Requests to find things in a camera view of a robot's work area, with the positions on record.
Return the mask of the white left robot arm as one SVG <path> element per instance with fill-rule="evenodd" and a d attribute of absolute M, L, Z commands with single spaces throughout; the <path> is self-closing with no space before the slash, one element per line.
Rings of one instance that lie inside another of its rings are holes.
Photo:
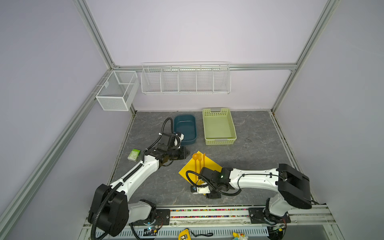
<path fill-rule="evenodd" d="M 180 132 L 160 134 L 142 153 L 139 163 L 110 185 L 101 184 L 95 191 L 88 221 L 92 225 L 91 239 L 117 236 L 126 225 L 137 221 L 156 222 L 156 205 L 148 200 L 130 203 L 139 186 L 168 161 L 184 160 L 189 151 L 182 146 Z"/>

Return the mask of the orange plastic spoon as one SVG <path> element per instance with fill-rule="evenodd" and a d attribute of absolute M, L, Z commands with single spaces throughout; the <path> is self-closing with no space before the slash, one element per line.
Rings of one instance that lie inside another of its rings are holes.
<path fill-rule="evenodd" d="M 195 161 L 195 173 L 198 172 L 198 163 L 200 162 L 200 155 L 198 153 L 193 154 L 193 160 Z"/>

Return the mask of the yellow paper napkin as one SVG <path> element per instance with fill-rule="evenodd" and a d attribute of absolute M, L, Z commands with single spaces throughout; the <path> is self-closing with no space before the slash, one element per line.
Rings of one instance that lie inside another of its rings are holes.
<path fill-rule="evenodd" d="M 218 171 L 220 172 L 222 170 L 222 167 L 220 165 L 218 165 L 217 163 L 215 163 L 214 161 L 212 161 L 209 157 L 206 156 L 206 165 L 205 165 L 206 168 L 208 169 L 211 169 L 211 170 L 215 170 L 215 171 Z M 179 174 L 188 182 L 191 184 L 191 186 L 193 186 L 192 183 L 196 184 L 196 185 L 204 185 L 205 182 L 203 180 L 200 180 L 198 176 L 190 173 L 187 175 L 187 171 L 193 171 L 195 172 L 195 161 L 193 160 L 193 156 L 192 158 L 190 159 L 190 161 L 179 171 Z"/>

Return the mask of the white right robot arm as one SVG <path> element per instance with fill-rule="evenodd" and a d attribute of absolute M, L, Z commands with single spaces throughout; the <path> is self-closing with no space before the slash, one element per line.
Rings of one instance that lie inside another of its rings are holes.
<path fill-rule="evenodd" d="M 234 197 L 245 188 L 275 192 L 266 200 L 264 209 L 252 217 L 259 223 L 276 225 L 286 220 L 291 209 L 312 208 L 310 179 L 287 164 L 262 171 L 222 168 L 218 172 L 203 167 L 196 176 L 202 183 L 192 183 L 191 192 L 204 194 L 208 199 Z"/>

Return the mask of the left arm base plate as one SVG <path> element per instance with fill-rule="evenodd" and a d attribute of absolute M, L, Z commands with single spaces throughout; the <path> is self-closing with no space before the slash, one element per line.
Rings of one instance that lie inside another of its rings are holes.
<path fill-rule="evenodd" d="M 132 223 L 133 226 L 168 226 L 170 224 L 170 209 L 156 209 L 150 213 L 150 216 L 145 220 L 138 220 Z"/>

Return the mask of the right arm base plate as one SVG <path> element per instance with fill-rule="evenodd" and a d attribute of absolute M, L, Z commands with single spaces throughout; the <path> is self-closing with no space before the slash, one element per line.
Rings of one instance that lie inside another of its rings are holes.
<path fill-rule="evenodd" d="M 252 224 L 267 224 L 273 226 L 291 223 L 288 213 L 285 213 L 282 217 L 278 217 L 270 214 L 264 207 L 249 208 L 248 211 Z"/>

